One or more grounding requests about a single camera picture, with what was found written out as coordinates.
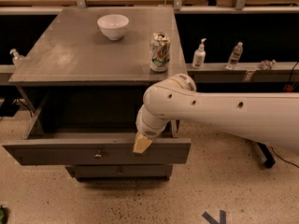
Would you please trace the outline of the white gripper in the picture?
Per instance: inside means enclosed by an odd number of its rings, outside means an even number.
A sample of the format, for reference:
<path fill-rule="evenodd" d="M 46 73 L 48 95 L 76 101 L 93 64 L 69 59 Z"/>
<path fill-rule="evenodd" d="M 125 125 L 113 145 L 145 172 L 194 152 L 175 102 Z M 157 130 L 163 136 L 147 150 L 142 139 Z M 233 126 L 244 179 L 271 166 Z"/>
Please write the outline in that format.
<path fill-rule="evenodd" d="M 138 133 L 135 136 L 133 152 L 137 154 L 144 153 L 152 144 L 151 138 L 159 136 L 168 122 L 169 119 L 155 117 L 142 105 L 135 122 Z"/>

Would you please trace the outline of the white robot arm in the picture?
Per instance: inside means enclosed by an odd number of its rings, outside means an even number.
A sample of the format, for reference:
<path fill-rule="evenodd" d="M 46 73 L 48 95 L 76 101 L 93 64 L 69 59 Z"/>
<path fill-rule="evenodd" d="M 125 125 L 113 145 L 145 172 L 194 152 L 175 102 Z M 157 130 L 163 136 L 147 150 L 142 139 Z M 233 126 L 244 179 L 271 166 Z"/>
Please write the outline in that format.
<path fill-rule="evenodd" d="M 189 76 L 171 76 L 144 93 L 134 152 L 147 150 L 171 120 L 199 123 L 299 154 L 298 93 L 202 93 Z"/>

